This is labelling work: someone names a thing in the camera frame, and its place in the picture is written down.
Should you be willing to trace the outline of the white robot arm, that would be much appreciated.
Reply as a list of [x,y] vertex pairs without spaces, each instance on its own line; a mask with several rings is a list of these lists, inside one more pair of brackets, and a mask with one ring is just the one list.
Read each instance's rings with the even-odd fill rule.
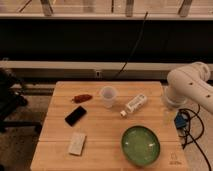
[[207,81],[210,68],[203,62],[194,62],[171,70],[163,100],[169,108],[179,108],[190,99],[213,114],[213,86]]

